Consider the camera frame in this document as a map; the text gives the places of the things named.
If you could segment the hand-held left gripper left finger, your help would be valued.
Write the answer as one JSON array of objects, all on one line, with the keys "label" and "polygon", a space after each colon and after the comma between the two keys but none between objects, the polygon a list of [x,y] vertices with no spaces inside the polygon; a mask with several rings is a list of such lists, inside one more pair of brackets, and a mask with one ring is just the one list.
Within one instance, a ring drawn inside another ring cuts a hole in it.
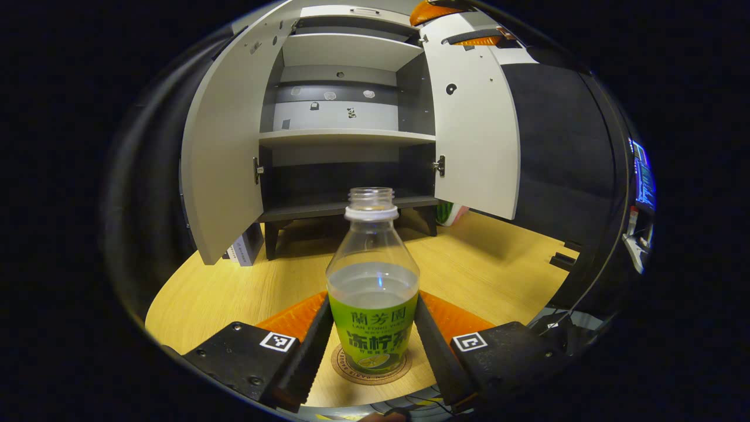
[{"label": "hand-held left gripper left finger", "polygon": [[228,323],[185,353],[188,369],[272,409],[297,411],[310,395],[334,324],[326,291],[257,324]]}]

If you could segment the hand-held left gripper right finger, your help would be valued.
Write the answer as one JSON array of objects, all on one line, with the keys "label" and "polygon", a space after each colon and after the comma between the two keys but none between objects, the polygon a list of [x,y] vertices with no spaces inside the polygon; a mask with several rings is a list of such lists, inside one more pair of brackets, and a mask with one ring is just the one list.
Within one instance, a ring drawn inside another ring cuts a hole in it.
[{"label": "hand-held left gripper right finger", "polygon": [[520,322],[493,326],[425,291],[417,297],[415,323],[443,400],[455,411],[504,405],[574,357],[569,322],[551,336]]}]

